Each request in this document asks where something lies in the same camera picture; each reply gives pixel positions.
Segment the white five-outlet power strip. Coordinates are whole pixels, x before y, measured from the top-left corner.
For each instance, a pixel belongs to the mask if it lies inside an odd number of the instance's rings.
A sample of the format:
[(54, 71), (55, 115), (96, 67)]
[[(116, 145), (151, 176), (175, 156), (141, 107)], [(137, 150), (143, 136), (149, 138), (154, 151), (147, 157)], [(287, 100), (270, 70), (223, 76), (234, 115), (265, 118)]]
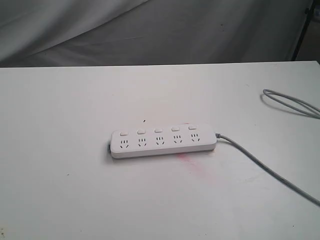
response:
[(213, 128), (202, 123), (117, 130), (109, 147), (114, 159), (127, 159), (212, 151), (216, 143)]

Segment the white backdrop cloth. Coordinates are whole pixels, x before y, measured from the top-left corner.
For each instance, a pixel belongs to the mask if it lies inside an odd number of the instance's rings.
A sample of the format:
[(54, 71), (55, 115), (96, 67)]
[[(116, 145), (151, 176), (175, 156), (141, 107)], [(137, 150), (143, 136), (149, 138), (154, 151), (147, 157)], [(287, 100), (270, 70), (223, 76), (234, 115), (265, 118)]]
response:
[(2, 67), (292, 59), (310, 0), (3, 0)]

